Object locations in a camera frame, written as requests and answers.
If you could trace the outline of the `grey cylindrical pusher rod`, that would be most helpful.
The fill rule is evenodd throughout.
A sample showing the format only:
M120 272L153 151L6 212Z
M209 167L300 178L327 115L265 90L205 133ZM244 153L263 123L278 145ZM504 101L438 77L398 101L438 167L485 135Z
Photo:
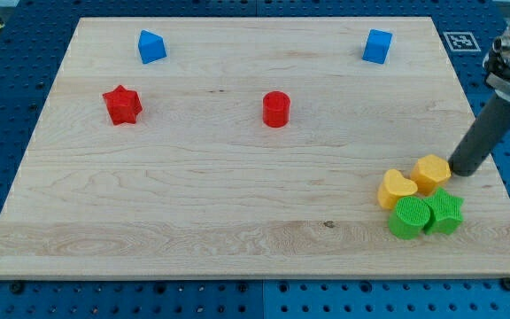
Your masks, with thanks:
M471 176L510 129L510 102L493 93L448 159L451 171Z

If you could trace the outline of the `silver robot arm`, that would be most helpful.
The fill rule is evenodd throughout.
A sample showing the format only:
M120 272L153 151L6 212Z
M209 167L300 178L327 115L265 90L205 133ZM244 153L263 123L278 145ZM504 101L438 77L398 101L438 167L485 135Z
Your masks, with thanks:
M510 22L494 39L483 67L493 94L448 159L459 176L475 173L510 129Z

